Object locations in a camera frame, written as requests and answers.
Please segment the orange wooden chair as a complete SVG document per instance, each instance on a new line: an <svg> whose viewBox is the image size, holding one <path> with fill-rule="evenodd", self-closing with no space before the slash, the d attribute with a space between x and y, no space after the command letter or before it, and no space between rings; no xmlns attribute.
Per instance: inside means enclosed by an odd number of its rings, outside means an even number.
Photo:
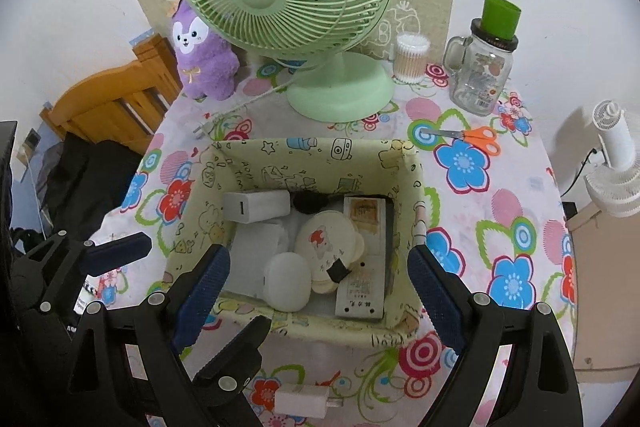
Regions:
<svg viewBox="0 0 640 427"><path fill-rule="evenodd" d="M59 138L67 133L99 143L111 140L138 154L148 148L181 83L175 53L159 35L137 43L136 58L67 89L40 117Z"/></svg>

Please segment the glass mason jar mug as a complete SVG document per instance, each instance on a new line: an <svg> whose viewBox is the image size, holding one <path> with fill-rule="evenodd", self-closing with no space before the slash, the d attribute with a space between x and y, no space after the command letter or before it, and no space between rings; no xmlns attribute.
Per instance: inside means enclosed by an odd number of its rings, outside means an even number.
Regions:
<svg viewBox="0 0 640 427"><path fill-rule="evenodd" d="M450 98L457 106L476 116L488 116L508 80L518 38L501 39L480 28L474 18L471 33L451 37L442 66L450 77Z"/></svg>

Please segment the white plug adapter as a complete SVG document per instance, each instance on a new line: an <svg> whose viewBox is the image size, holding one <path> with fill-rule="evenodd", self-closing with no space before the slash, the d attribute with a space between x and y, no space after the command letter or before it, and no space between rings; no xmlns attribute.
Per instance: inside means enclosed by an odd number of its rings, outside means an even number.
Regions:
<svg viewBox="0 0 640 427"><path fill-rule="evenodd" d="M274 394L273 410L281 415L322 419L329 409L343 404L343 398L332 397L329 387L283 384Z"/></svg>

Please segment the cotton swab container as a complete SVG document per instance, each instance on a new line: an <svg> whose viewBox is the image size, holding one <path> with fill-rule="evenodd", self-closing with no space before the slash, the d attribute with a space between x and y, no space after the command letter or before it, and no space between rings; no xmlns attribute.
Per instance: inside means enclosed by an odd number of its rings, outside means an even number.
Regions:
<svg viewBox="0 0 640 427"><path fill-rule="evenodd" d="M403 83L418 83L425 76L431 43L427 36L401 32L396 37L393 73Z"/></svg>

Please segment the white round case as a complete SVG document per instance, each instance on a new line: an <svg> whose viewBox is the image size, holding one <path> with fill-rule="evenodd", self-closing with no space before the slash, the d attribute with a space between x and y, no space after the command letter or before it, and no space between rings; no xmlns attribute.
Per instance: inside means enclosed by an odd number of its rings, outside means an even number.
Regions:
<svg viewBox="0 0 640 427"><path fill-rule="evenodd" d="M306 259L295 253L273 256L264 270L262 298L280 312L297 312L307 306L311 271Z"/></svg>

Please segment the purple plush toy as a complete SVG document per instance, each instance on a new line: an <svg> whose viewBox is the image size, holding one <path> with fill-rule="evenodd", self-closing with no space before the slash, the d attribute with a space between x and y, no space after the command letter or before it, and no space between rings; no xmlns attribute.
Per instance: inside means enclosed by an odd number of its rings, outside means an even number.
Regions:
<svg viewBox="0 0 640 427"><path fill-rule="evenodd" d="M175 3L171 41L182 91L188 98L230 98L240 61L231 44L210 29L186 0Z"/></svg>

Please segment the black clothing pile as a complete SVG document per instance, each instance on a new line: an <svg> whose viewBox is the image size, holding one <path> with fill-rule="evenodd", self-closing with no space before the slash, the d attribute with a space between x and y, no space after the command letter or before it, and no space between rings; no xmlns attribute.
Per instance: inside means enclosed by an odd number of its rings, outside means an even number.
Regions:
<svg viewBox="0 0 640 427"><path fill-rule="evenodd" d="M112 140L90 143L69 133L44 184L43 207L55 232L86 241L127 195L142 156Z"/></svg>

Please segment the white standing fan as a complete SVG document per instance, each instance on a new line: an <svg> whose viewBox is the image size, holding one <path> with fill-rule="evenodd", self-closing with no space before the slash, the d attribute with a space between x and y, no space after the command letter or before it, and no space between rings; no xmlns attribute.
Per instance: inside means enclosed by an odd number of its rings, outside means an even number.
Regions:
<svg viewBox="0 0 640 427"><path fill-rule="evenodd" d="M592 111L604 163L585 176L591 202L615 218L639 213L639 149L628 127L625 111L613 100L603 100Z"/></svg>

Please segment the floral tablecloth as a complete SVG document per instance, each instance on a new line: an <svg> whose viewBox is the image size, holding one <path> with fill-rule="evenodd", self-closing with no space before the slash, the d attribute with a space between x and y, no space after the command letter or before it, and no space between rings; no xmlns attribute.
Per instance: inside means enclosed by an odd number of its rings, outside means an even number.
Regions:
<svg viewBox="0 0 640 427"><path fill-rule="evenodd" d="M506 87L494 111L480 118L450 101L450 78L437 64L416 84L398 84L393 100L368 117L320 124L299 117L285 98L290 72L260 61L240 72L233 98L222 103L178 98L132 179L122 205L111 211L94 240L143 231L153 242L142 260L88 280L84 296L111 308L134 306L166 289L165 265L186 203L180 173L216 140L349 139L410 141L424 169L428 219L423 237L440 263L459 273L471 291L525 309L549 303L563 335L576 324L573 246L564 225L560 190L535 123L520 95ZM488 156L430 130L491 127L501 154ZM295 340L273 331L262 348L264 368L246 395L266 426L306 425L277 414L283 385L326 386L344 399L326 415L329 426L413 426L442 389L456 356L419 311L408 345L352 349Z"/></svg>

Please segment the orange handled scissors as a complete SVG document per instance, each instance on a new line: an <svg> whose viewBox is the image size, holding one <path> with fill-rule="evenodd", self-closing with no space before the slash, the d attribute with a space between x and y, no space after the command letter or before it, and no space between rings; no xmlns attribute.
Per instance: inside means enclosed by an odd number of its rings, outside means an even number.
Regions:
<svg viewBox="0 0 640 427"><path fill-rule="evenodd" d="M494 129L491 129L491 127L479 127L460 131L438 129L430 130L428 134L463 141L482 150L488 156L497 157L501 154L501 147L497 143L498 134Z"/></svg>

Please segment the white remote control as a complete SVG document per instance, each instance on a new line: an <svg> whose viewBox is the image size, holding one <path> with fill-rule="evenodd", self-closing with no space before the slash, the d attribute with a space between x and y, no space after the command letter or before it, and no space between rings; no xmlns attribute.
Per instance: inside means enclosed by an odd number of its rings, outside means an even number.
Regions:
<svg viewBox="0 0 640 427"><path fill-rule="evenodd" d="M386 285L387 202L378 197L346 197L344 213L363 240L363 254L338 284L335 315L349 320L381 320Z"/></svg>

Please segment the cream round compact mirror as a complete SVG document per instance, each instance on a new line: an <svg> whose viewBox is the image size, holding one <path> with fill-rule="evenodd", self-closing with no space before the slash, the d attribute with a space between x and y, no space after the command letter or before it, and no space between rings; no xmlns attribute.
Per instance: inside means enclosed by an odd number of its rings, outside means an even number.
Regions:
<svg viewBox="0 0 640 427"><path fill-rule="evenodd" d="M366 245L352 220L344 213L326 210L312 216L299 230L293 251L307 260L311 289L329 294L363 257Z"/></svg>

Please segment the green plastic cup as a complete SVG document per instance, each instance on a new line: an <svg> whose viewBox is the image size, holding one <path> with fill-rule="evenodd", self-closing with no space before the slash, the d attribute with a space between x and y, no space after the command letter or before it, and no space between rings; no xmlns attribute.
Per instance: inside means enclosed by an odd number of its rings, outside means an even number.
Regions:
<svg viewBox="0 0 640 427"><path fill-rule="evenodd" d="M480 28L489 35L502 40L511 40L518 28L521 9L506 0L484 0Z"/></svg>

